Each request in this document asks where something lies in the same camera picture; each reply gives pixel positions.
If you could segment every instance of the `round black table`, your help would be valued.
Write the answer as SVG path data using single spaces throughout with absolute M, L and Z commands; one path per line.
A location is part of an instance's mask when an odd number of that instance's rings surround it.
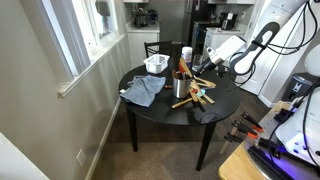
M 123 76 L 119 84 L 119 90 L 128 89 L 127 82 L 132 81 L 133 77 L 136 75 L 166 77 L 165 84 L 172 85 L 173 78 L 171 75 L 171 70 L 174 67 L 176 66 L 169 65 L 169 67 L 166 68 L 162 73 L 152 74 L 146 71 L 145 66 L 139 66 Z M 130 102 L 126 103 L 134 151 L 138 150 L 136 115 L 143 117 L 143 119 L 166 125 L 205 125 L 206 128 L 196 166 L 196 170 L 199 171 L 201 169 L 202 162 L 213 135 L 213 131 L 216 127 L 216 123 L 233 114 L 240 103 L 239 90 L 235 89 L 235 84 L 230 81 L 228 77 L 219 77 L 217 72 L 213 70 L 205 72 L 201 78 L 217 84 L 215 88 L 206 89 L 206 94 L 215 101 L 214 104 L 210 104 L 208 101 L 206 101 L 206 105 L 189 102 L 183 106 L 173 109 L 172 105 L 185 99 L 174 97 L 172 94 L 172 89 L 165 88 L 163 88 L 160 93 L 155 96 L 154 101 L 149 107 L 142 107 Z

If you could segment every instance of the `electrical outlet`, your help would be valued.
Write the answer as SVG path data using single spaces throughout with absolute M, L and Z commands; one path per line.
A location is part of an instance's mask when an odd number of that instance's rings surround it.
M 241 19 L 244 19 L 246 17 L 246 12 L 241 13 Z
M 82 149 L 80 149 L 78 155 L 77 155 L 77 160 L 80 163 L 81 166 L 83 166 L 84 161 L 86 160 L 87 156 L 86 154 L 83 152 Z

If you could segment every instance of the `table leg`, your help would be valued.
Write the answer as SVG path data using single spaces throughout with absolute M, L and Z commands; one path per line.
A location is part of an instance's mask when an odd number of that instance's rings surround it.
M 201 150 L 200 150 L 200 154 L 199 154 L 199 158 L 198 158 L 198 164 L 196 167 L 197 171 L 200 171 L 204 157 L 206 156 L 209 144 L 211 142 L 211 138 L 213 135 L 213 131 L 216 127 L 217 123 L 212 123 L 212 124 L 208 124 L 206 125 L 206 129 L 204 131 L 204 136 L 202 139 L 202 145 L 201 145 Z
M 131 133 L 131 142 L 133 151 L 138 151 L 138 137 L 137 137 L 137 123 L 136 123 L 136 115 L 127 108 L 127 115 Z

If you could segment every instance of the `black chair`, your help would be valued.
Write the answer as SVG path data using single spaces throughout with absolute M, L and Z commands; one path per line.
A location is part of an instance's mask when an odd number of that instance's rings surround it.
M 146 50 L 147 58 L 153 54 L 164 54 L 172 56 L 172 40 L 170 41 L 159 41 L 159 42 L 144 42 L 144 48 Z

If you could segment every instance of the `gray cloth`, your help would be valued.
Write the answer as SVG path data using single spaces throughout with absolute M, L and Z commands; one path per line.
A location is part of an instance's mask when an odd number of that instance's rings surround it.
M 128 82 L 129 88 L 120 96 L 124 97 L 127 102 L 149 107 L 165 82 L 165 77 L 135 76 L 132 81 Z

